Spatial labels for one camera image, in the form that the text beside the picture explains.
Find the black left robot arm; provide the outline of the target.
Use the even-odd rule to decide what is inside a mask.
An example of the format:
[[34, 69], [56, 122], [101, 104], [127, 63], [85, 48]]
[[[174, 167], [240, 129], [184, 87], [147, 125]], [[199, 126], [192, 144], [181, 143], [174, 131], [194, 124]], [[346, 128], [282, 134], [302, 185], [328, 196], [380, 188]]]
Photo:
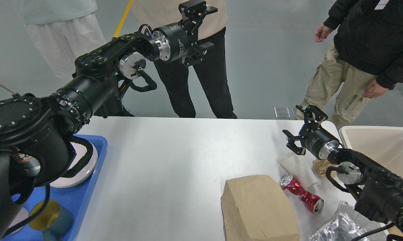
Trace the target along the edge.
[[78, 57], [74, 79], [48, 97], [14, 94], [0, 101], [0, 239], [17, 226], [12, 221], [34, 188], [80, 171], [89, 157], [71, 167], [71, 142], [94, 115], [123, 114], [129, 87], [146, 92], [157, 84], [144, 72], [145, 61], [180, 60], [186, 66], [203, 61], [214, 45], [198, 43], [203, 19], [218, 11], [203, 0], [178, 7], [182, 19], [154, 30], [144, 24], [134, 33]]

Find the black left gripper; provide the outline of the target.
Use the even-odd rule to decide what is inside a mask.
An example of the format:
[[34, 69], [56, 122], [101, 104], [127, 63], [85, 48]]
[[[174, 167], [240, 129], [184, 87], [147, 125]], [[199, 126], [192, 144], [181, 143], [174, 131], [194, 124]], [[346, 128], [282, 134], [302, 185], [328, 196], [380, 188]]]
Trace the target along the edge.
[[158, 27], [152, 32], [152, 39], [160, 50], [160, 60], [172, 62], [180, 59], [185, 67], [199, 64], [208, 50], [214, 47], [211, 42], [197, 44], [198, 29], [203, 19], [218, 12], [203, 0], [190, 0], [179, 4], [182, 20]]

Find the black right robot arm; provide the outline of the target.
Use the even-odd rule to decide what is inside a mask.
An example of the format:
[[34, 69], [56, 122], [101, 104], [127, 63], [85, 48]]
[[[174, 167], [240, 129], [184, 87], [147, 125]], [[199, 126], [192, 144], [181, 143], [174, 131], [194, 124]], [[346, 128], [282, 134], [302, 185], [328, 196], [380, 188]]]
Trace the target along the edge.
[[[403, 179], [360, 152], [340, 148], [339, 139], [321, 126], [328, 116], [317, 106], [296, 105], [296, 109], [304, 115], [304, 125], [298, 136], [283, 130], [287, 147], [298, 155], [309, 151], [319, 160], [328, 160], [332, 166], [327, 168], [327, 179], [354, 197], [354, 210], [370, 221], [386, 224], [354, 240], [392, 226], [403, 233]], [[403, 241], [403, 236], [390, 234], [387, 240]]]

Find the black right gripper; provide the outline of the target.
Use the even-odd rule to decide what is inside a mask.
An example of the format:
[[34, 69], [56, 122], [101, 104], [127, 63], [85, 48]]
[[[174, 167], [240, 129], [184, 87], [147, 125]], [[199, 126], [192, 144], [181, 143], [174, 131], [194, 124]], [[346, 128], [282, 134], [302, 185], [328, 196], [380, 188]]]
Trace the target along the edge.
[[[315, 105], [309, 105], [306, 108], [296, 105], [296, 109], [303, 114], [304, 125], [299, 136], [293, 136], [290, 131], [282, 130], [288, 141], [286, 147], [297, 155], [305, 155], [308, 150], [318, 160], [326, 160], [328, 155], [340, 144], [339, 139], [321, 126], [328, 116]], [[302, 147], [296, 146], [296, 141], [300, 141]]]

